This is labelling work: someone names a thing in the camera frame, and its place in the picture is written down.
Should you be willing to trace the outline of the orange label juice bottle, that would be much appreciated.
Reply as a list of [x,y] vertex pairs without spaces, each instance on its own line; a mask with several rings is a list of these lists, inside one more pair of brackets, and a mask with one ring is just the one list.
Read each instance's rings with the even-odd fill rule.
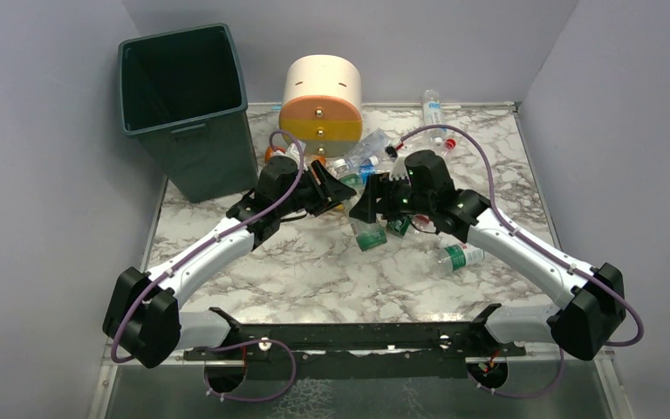
[[[268,147],[265,152],[264,162],[268,163],[274,156],[287,157],[292,160],[297,167],[300,166],[299,149],[294,144],[290,144],[286,149],[281,147]],[[326,166],[326,159],[322,155],[304,154],[304,169],[307,169],[307,167],[315,161],[319,161],[324,167]]]

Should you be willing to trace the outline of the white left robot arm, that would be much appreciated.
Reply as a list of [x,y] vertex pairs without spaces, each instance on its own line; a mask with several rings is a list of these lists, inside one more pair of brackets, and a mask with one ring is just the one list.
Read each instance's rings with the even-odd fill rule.
[[221,347],[231,318],[214,310],[181,313],[190,297],[278,232],[283,218],[301,211],[319,216],[355,195],[318,161],[306,167],[272,157],[255,188],[206,236],[163,264],[145,271],[129,267],[119,275],[102,325],[112,340],[112,361],[153,368],[176,350]]

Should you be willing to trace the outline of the green jasmine tea bottle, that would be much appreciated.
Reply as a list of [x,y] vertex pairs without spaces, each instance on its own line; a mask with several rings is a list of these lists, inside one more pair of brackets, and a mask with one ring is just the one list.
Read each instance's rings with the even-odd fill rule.
[[345,214],[348,216],[348,221],[352,227],[352,231],[356,237],[357,244],[361,251],[368,251],[377,246],[387,242],[386,232],[378,223],[364,223],[359,219],[350,216],[350,210],[358,202],[361,197],[365,185],[359,175],[359,171],[355,168],[349,168],[344,159],[337,159],[333,163],[332,170],[335,177],[346,186],[351,187],[356,191],[356,195],[342,203]]

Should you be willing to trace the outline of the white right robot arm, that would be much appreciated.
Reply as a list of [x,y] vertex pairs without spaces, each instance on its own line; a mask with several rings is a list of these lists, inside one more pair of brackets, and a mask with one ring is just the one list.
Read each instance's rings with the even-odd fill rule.
[[626,318],[622,274],[594,267],[538,240],[472,189],[458,189],[447,164],[432,151],[401,157],[397,173],[370,175],[349,215],[364,223],[427,216],[440,233],[503,261],[536,285],[551,302],[498,306],[480,322],[488,341],[555,343],[583,361],[593,359]]

